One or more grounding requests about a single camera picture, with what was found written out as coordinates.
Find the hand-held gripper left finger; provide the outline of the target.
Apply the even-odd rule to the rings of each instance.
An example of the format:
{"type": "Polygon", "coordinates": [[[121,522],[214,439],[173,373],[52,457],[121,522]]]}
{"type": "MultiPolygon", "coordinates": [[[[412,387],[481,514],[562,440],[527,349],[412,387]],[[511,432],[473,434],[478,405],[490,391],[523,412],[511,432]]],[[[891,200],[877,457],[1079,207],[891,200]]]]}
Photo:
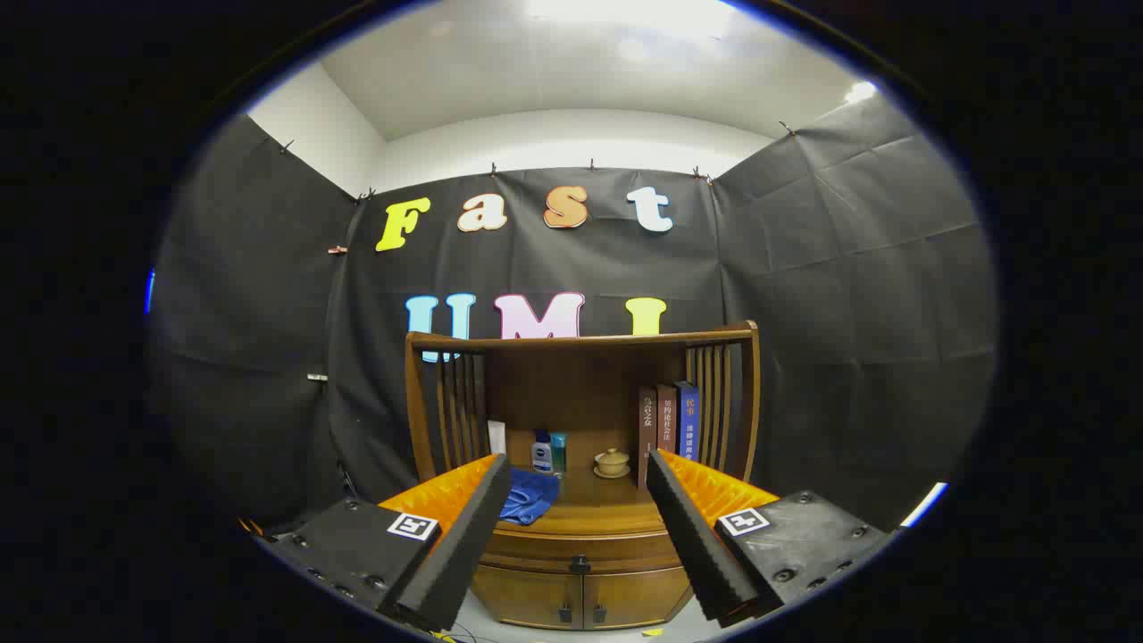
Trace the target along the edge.
{"type": "Polygon", "coordinates": [[[505,455],[487,455],[383,503],[342,499],[291,532],[257,530],[270,557],[331,598],[449,630],[511,488],[505,455]]]}

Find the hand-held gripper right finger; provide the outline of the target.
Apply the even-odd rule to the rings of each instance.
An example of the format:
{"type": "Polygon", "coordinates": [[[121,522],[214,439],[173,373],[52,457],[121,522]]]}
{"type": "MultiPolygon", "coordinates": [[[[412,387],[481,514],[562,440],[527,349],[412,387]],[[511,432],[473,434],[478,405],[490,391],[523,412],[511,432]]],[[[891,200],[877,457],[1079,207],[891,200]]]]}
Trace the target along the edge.
{"type": "Polygon", "coordinates": [[[777,497],[656,449],[647,484],[708,620],[732,626],[844,581],[890,533],[812,491],[777,497]]]}

